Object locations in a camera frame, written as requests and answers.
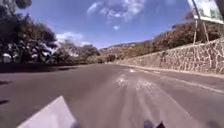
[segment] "white fairing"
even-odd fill
[[[18,128],[73,128],[73,118],[63,97],[47,105],[40,112],[23,122]]]

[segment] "green tree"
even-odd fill
[[[79,63],[88,63],[87,59],[91,56],[99,56],[100,53],[96,47],[93,45],[84,45],[78,49],[78,60]]]
[[[55,34],[44,24],[34,23],[29,15],[12,15],[0,20],[0,56],[7,53],[18,62],[44,61],[50,48],[56,48]]]
[[[115,61],[115,59],[116,59],[116,56],[115,55],[108,55],[106,57],[106,61],[107,62],[113,62],[113,61]]]
[[[59,43],[59,48],[51,56],[52,63],[77,63],[78,47],[74,45],[70,40],[65,40]]]
[[[0,12],[2,16],[14,14],[16,8],[25,9],[31,6],[31,4],[32,0],[0,0]]]

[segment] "pole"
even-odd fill
[[[224,37],[224,25],[219,24],[219,34],[221,37]]]
[[[205,26],[205,22],[203,22],[203,26],[204,26],[204,30],[205,30],[206,39],[209,42],[208,31],[207,31],[207,28]]]
[[[204,41],[205,38],[206,38],[207,41],[208,41],[209,39],[208,39],[207,29],[206,29],[206,26],[205,26],[204,22],[203,22],[204,27],[203,27],[203,25],[202,25],[201,16],[200,16],[198,7],[197,7],[197,5],[196,5],[196,3],[195,3],[195,0],[192,0],[192,3],[193,3],[193,5],[194,5],[196,14],[198,15],[198,22],[199,22],[200,29],[203,30],[203,41]]]
[[[195,21],[195,32],[194,32],[194,43],[193,43],[193,45],[195,45],[195,43],[196,43],[197,30],[198,30],[198,20]]]

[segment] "road marking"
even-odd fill
[[[170,77],[158,75],[158,74],[150,73],[150,72],[144,71],[144,70],[140,70],[140,71],[142,71],[144,73],[148,73],[148,74],[151,74],[151,75],[155,75],[155,76],[161,77],[162,79],[175,80],[175,81],[178,81],[178,82],[185,83],[187,85],[199,87],[199,88],[202,88],[202,89],[205,89],[205,90],[209,90],[209,91],[212,91],[212,92],[216,92],[216,93],[219,93],[219,94],[224,94],[224,91],[222,91],[222,90],[214,89],[214,88],[207,87],[207,86],[204,86],[204,85],[200,85],[200,84],[196,84],[196,83],[192,83],[192,82],[188,82],[188,81],[180,80],[180,79],[176,79],[176,78],[170,78]]]
[[[153,71],[153,73],[160,74],[160,72],[157,72],[157,71]]]
[[[133,73],[136,72],[134,69],[130,69],[129,72]]]

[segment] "white road line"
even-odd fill
[[[224,78],[224,75],[222,74],[205,74],[200,72],[192,72],[192,71],[181,71],[181,70],[174,70],[174,69],[162,69],[162,68],[152,68],[152,67],[142,67],[142,66],[135,66],[135,65],[125,65],[125,64],[117,64],[132,68],[138,68],[143,70],[157,70],[157,71],[165,71],[165,72],[176,72],[176,73],[184,73],[184,74],[194,74],[194,75],[200,75],[200,76],[210,76],[210,77],[216,77],[216,78]]]
[[[180,80],[180,79],[176,79],[176,78],[170,78],[170,77],[166,77],[166,76],[150,73],[150,72],[144,71],[144,70],[140,70],[140,71],[142,71],[144,73],[148,73],[148,74],[151,74],[151,75],[155,75],[155,76],[161,77],[162,79],[175,80],[175,81],[178,81],[178,82],[181,82],[181,83],[185,83],[185,84],[190,85],[190,86],[199,87],[199,88],[206,89],[206,90],[209,90],[209,91],[212,91],[212,92],[215,92],[215,93],[219,93],[219,94],[224,94],[224,91],[222,91],[222,90],[214,89],[214,88],[207,87],[207,86],[204,86],[204,85],[201,85],[201,84],[196,84],[196,83],[192,83],[192,82],[188,82],[188,81]]]
[[[134,69],[130,69],[129,72],[133,73],[136,72]]]
[[[160,74],[160,72],[157,72],[157,71],[153,71],[153,73]]]

